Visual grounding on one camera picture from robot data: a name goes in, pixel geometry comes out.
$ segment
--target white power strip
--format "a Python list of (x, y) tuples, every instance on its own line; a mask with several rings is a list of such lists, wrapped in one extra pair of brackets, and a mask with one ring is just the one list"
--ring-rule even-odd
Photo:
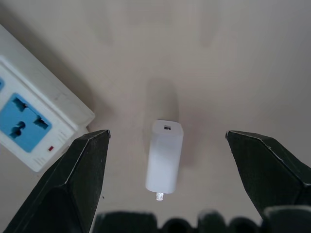
[(83, 135), (94, 113), (0, 25), (0, 143), (34, 171)]

